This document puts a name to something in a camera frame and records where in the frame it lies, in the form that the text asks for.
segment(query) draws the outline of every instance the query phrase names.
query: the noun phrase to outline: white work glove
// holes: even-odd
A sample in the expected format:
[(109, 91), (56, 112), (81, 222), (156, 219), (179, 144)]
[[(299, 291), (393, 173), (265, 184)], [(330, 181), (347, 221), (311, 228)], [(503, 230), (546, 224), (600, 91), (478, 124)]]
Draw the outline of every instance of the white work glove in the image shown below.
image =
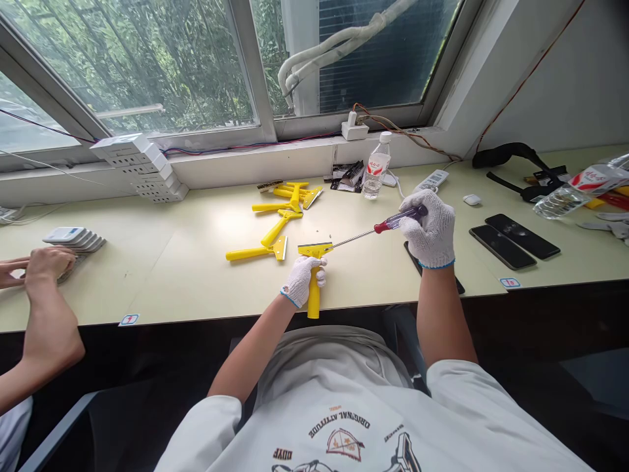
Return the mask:
[(618, 239), (622, 239), (629, 246), (629, 213), (598, 213), (597, 218), (606, 220), (605, 223), (577, 223), (585, 229), (600, 229), (611, 231)]
[(427, 269), (447, 267), (454, 262), (454, 208), (443, 203), (432, 190), (417, 186), (400, 205), (400, 212), (419, 205), (428, 210), (421, 223), (408, 217), (400, 221), (411, 254)]
[(316, 273), (316, 284), (323, 287), (326, 284), (326, 271), (323, 269), (328, 264), (328, 260), (323, 257), (321, 259), (300, 256), (293, 265), (288, 281), (280, 290), (280, 293), (287, 297), (295, 304), (297, 308), (301, 308), (308, 300), (310, 294), (310, 276), (311, 270), (315, 267), (321, 267)]

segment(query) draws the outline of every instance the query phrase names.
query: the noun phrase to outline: stack of white devices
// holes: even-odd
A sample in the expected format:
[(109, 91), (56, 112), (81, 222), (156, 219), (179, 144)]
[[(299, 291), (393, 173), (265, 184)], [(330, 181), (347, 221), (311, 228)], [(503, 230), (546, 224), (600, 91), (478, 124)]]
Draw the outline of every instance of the stack of white devices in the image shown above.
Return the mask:
[(90, 150), (115, 167), (138, 195), (153, 203), (182, 201), (188, 193), (157, 145), (142, 133), (105, 138)]
[(96, 252), (106, 240), (87, 228), (62, 226), (53, 229), (42, 241), (65, 246), (75, 252)]

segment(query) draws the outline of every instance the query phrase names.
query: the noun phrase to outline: bottle cap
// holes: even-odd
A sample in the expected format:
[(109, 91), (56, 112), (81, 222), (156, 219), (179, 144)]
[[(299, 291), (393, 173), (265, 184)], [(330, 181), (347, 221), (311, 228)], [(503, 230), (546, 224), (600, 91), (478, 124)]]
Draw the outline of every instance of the bottle cap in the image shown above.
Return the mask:
[(391, 131), (383, 131), (380, 133), (380, 142), (383, 144), (388, 144), (391, 142)]

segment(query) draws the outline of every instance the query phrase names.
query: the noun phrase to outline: plastic bottle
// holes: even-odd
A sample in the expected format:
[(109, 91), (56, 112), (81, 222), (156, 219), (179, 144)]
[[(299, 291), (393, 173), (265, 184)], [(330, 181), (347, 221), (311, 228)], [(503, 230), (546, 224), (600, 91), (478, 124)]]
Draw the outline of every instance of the plastic bottle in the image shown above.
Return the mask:
[(537, 202), (534, 210), (543, 218), (555, 220), (626, 182), (629, 182), (629, 154), (616, 157), (607, 164), (589, 166)]
[(362, 183), (362, 194), (366, 199), (373, 200), (378, 197), (382, 187), (382, 177), (387, 173), (389, 163), (391, 162), (391, 154), (389, 153), (390, 141), (391, 133), (383, 131), (380, 134), (380, 144), (369, 156), (365, 181)]

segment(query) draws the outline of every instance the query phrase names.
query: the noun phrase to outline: black phone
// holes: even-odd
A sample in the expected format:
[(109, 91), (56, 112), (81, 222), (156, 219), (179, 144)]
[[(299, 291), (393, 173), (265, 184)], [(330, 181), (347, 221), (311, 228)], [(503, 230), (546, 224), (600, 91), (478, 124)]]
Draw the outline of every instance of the black phone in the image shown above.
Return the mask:
[(535, 259), (494, 227), (477, 226), (470, 229), (470, 234), (510, 269), (519, 270), (537, 264)]
[[(408, 252), (408, 255), (410, 256), (411, 261), (413, 261), (413, 265), (415, 266), (415, 269), (417, 269), (417, 271), (419, 272), (419, 276), (421, 277), (424, 268), (419, 263), (419, 260), (417, 260), (417, 258), (413, 254), (411, 254), (411, 251), (408, 248), (408, 241), (404, 241), (404, 247), (406, 248), (406, 252)], [(465, 289), (463, 288), (463, 285), (461, 285), (461, 282), (459, 282), (459, 280), (456, 277), (454, 278), (457, 281), (457, 292), (459, 293), (459, 295), (463, 295), (465, 293)]]
[(527, 250), (536, 258), (548, 259), (561, 252), (557, 246), (550, 244), (546, 239), (526, 229), (502, 213), (490, 216), (485, 220), (489, 226), (494, 227), (522, 249)]

